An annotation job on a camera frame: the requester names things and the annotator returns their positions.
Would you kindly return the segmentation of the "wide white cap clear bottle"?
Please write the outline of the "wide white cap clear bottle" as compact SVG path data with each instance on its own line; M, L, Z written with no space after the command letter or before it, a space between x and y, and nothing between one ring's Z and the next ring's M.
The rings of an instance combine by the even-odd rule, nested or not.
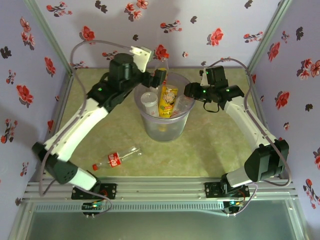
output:
M159 117L158 96L154 92L145 92L140 101L144 112L152 117Z

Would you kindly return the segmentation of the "aluminium frame post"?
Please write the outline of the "aluminium frame post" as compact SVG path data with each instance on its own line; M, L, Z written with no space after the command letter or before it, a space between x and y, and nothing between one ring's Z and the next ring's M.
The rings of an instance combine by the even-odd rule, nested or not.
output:
M50 43L51 47L53 48L54 52L57 54L59 60L62 62L66 72L71 76L72 70L68 59L66 58L65 54L63 53L56 37L53 34L52 29L50 28L48 22L46 21L43 13L41 12L39 6L36 3L36 0L23 0L25 5L27 6L28 10L38 23L40 29L42 30L43 34L47 38L47 41Z
M263 56L263 53L267 49L269 43L271 42L273 35L276 33L277 28L281 24L283 18L285 17L286 12L288 11L293 0L280 0L276 8L275 13L273 14L264 34L261 42L258 44L257 49L255 50L249 64L248 69L252 73L260 59Z

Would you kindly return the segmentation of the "yellow plastic bottle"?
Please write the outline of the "yellow plastic bottle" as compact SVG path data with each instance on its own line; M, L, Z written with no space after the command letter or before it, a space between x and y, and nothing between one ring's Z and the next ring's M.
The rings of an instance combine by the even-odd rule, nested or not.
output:
M176 103L178 88L173 85L162 85L158 104L158 112L161 118L170 118Z

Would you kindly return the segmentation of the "small circuit board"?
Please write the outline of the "small circuit board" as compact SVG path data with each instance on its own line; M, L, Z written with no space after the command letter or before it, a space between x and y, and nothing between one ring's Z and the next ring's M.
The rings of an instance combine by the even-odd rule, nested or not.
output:
M104 201L84 202L81 206L83 211L102 211L104 208Z
M245 203L244 201L231 200L231 201L224 201L223 206L224 206L224 208L242 207L244 205L244 203Z

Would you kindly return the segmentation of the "aluminium mounting rail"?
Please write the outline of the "aluminium mounting rail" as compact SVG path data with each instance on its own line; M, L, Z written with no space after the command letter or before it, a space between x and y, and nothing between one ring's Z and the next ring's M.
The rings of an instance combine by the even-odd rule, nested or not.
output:
M39 194L38 182L29 182L22 196L26 202L71 201L72 184L51 183L52 179L43 179L43 187L50 187L44 196ZM204 183L220 182L213 177L104 177L101 183L117 184L113 202L205 202ZM297 199L298 192L293 184L284 186L286 180L278 177L267 182L259 182L258 187L248 185L253 200L287 200ZM236 197L212 198L214 201L233 201Z

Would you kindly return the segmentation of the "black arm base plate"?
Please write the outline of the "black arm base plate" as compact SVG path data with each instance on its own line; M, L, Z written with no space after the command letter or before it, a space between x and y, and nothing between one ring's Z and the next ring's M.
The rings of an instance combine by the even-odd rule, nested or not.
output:
M115 183L98 183L93 187L93 192L105 197L108 197L110 200L116 198L117 184ZM101 200L102 198L90 193L84 192L77 187L72 189L71 193L72 200Z
M231 187L227 183L221 183L221 182L205 182L204 192L207 199L250 197L249 187L247 185Z

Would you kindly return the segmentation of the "aluminium frame leg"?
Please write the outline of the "aluminium frame leg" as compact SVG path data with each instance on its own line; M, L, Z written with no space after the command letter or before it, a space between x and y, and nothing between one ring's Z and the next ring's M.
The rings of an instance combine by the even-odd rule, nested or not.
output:
M300 201L297 198L290 198L285 202L295 240L312 240Z
M26 240L31 221L33 218L35 204L31 202L21 203L8 240Z

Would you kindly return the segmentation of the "translucent plastic bin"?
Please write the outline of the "translucent plastic bin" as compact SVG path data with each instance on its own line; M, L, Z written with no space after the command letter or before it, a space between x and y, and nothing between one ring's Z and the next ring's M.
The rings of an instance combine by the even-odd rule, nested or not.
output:
M179 99L181 96L185 97L185 86L191 82L179 73L170 72L166 83L178 88L177 98ZM134 101L140 113L145 132L152 140L158 142L170 142L177 139L185 128L188 116L195 105L195 100L189 98L189 102L184 105L184 111L178 110L178 114L174 114L173 117L154 117L146 112L146 107L141 102L141 96L149 92L152 91L141 84L133 90Z

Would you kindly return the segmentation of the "aluminium side rail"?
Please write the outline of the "aluminium side rail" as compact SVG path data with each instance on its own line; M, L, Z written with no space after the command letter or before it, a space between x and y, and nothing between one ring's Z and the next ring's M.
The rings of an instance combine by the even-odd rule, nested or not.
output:
M61 90L59 93L59 101L56 102L56 107L54 108L54 112L51 116L53 119L53 127L51 130L47 130L47 133L45 135L44 140L41 141L41 143L44 143L46 140L50 139L56 132L59 131L63 114L67 105L67 100L71 91L71 87L74 81L74 74L71 73L70 75L65 75L64 82L61 86ZM40 173L41 173L41 164L42 162L39 159L39 156L36 154L35 158L37 160L36 166L35 166L35 172L30 178L30 182L38 182L40 179Z
M253 75L248 69L246 71L249 81L248 93L252 94L257 116L254 116L248 106L245 107L245 114L253 122L252 133L257 137L254 140L252 154L244 164L244 169L253 182L260 182L281 174L286 168L288 144L284 140L277 140L269 132L262 105L258 101L258 90L254 85Z

